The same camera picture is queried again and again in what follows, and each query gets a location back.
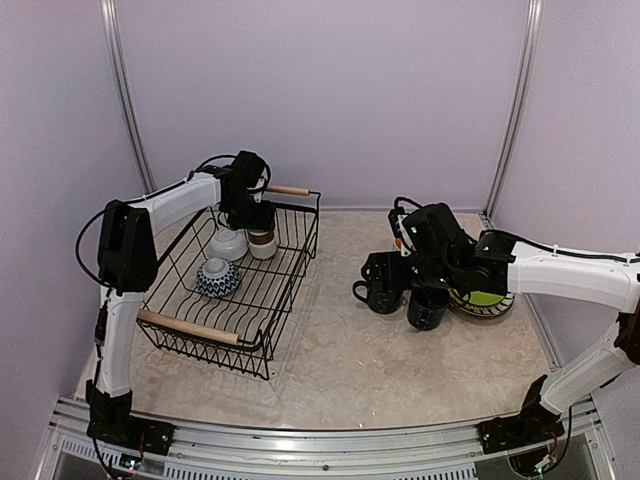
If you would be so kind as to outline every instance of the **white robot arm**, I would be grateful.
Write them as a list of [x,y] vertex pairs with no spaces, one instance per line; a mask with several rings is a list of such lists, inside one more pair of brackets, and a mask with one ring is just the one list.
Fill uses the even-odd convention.
[[196,221],[215,205],[227,214],[232,228],[273,225],[275,207],[262,201],[270,180],[268,165],[251,152],[223,157],[234,158],[233,163],[226,167],[203,164],[174,185],[129,202],[114,200],[101,212],[100,270],[94,279],[102,285],[102,307],[95,334],[96,375],[86,389],[91,415],[87,434],[94,439],[128,448],[138,448],[144,439],[145,451],[163,455],[171,444],[172,425],[130,413],[129,366],[136,319],[144,293],[167,255],[156,256],[154,238],[179,220]]
[[[398,200],[417,207],[406,214]],[[399,197],[389,215],[402,240],[414,286],[505,295],[548,294],[607,305],[620,312],[591,347],[564,368],[536,380],[521,412],[479,425],[485,453],[559,437],[560,414],[640,364],[640,257],[538,244],[497,230],[471,239],[445,204],[420,206]]]

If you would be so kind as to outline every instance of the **lavender wall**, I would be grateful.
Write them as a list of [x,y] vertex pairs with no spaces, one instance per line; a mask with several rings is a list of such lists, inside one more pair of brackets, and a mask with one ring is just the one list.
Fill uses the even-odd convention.
[[[495,221],[548,243],[601,251],[640,244],[640,3],[548,0],[526,111]],[[537,299],[565,360],[616,313]],[[623,479],[640,472],[640,371],[594,399]]]
[[484,207],[525,0],[118,2],[155,178],[253,149],[325,205]]
[[2,478],[26,478],[92,345],[98,289],[76,266],[75,237],[105,202],[141,190],[99,8],[0,3]]

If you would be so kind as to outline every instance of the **dish rack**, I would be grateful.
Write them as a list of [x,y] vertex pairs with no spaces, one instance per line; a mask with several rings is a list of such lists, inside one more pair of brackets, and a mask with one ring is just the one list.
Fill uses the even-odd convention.
[[[143,308],[195,325],[171,328],[138,318],[138,325],[160,349],[203,360],[231,370],[269,380],[269,362],[318,243],[320,193],[311,192],[315,206],[276,203],[275,235],[279,246],[270,260],[247,254],[234,262],[241,277],[232,295],[214,299],[196,289],[196,272],[207,260],[206,246],[221,225],[220,212],[201,210],[180,227],[170,227],[156,239],[163,244],[160,272],[146,295]],[[237,336],[234,344],[194,331],[208,327]]]

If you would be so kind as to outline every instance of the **white bowl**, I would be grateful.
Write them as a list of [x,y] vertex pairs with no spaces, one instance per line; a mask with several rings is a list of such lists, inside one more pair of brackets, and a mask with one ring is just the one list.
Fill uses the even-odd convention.
[[209,258],[218,257],[233,262],[244,257],[248,248],[244,230],[220,227],[207,245],[206,254]]

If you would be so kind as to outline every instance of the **marble floor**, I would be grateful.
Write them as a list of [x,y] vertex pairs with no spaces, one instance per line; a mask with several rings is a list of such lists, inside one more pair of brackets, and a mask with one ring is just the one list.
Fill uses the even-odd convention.
[[[477,215],[457,217],[468,233],[481,231]],[[390,250],[392,241],[385,212],[322,212],[318,255],[270,363],[270,381],[162,352],[136,329],[134,409],[296,429],[428,425],[517,411],[548,369],[522,299],[484,323],[449,311],[431,332],[413,329],[406,307],[377,315],[351,285],[368,254]]]

